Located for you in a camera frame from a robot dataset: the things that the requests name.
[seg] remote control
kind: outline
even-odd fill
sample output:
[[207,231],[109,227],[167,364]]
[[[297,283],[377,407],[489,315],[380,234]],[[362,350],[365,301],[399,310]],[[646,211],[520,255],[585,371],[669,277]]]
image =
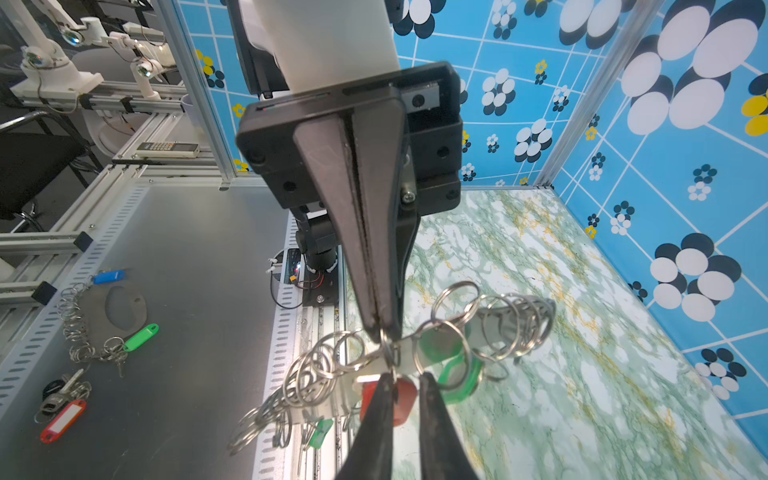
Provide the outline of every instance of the remote control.
[[136,149],[138,157],[195,158],[200,153],[197,144],[176,144],[145,141]]

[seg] screw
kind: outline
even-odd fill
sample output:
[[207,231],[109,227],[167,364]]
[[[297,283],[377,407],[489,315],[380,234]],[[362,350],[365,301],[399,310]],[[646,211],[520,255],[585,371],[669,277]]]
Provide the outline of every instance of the screw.
[[405,193],[402,195],[402,202],[403,202],[404,204],[412,204],[414,200],[416,200],[416,194],[414,194],[414,193],[413,193],[413,192],[411,192],[410,190],[407,190],[407,191],[406,191],[406,192],[405,192]]

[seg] marble pattern surface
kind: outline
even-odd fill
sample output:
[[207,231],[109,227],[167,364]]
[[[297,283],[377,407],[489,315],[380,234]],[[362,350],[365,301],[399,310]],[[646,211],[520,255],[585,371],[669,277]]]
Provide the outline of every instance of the marble pattern surface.
[[[480,478],[768,478],[762,455],[551,191],[464,192],[456,209],[424,217],[405,333],[459,280],[558,305],[549,340],[516,366],[507,360],[509,378],[449,406]],[[347,325],[359,326],[348,291]],[[392,477],[420,478],[418,402],[394,442]]]

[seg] metal table surface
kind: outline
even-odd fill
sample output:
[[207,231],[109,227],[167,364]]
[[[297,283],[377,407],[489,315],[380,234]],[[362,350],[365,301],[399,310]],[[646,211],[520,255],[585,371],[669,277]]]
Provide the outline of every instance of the metal table surface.
[[93,364],[87,410],[44,445],[32,421],[41,389],[77,368],[59,334],[0,423],[0,476],[251,478],[253,455],[230,457],[226,444],[263,398],[274,314],[264,270],[286,220],[266,187],[152,187],[101,268],[127,269],[159,333],[129,355],[124,379]]

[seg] red wire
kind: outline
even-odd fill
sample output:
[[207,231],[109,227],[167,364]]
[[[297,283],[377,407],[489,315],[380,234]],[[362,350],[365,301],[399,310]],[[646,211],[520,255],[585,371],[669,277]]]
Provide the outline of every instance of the red wire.
[[[304,280],[301,282],[296,282],[294,285],[296,288],[300,288],[301,290],[314,290],[320,285],[323,285],[323,281],[325,280],[326,276],[323,273],[317,273],[317,278],[314,280]],[[320,280],[320,283],[318,283],[315,286],[301,286],[300,283],[315,283],[317,280]]]

